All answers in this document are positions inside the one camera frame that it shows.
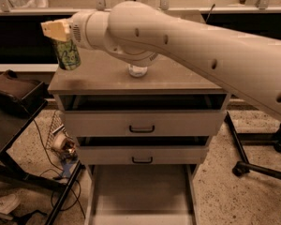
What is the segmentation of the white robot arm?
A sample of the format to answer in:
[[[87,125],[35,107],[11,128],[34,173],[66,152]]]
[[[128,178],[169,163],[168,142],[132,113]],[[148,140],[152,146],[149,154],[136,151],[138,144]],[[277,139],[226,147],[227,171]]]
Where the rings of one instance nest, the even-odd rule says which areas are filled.
[[[158,54],[281,121],[281,40],[172,17],[139,2],[44,22],[43,34],[137,67]]]

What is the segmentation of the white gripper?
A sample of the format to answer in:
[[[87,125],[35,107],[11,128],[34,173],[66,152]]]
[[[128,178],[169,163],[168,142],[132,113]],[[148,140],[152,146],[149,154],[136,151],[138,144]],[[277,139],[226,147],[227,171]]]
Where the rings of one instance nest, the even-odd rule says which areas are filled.
[[[61,19],[43,22],[41,28],[47,38],[66,42],[72,37],[80,48],[105,51],[108,18],[108,12],[83,10],[75,13],[68,21]]]

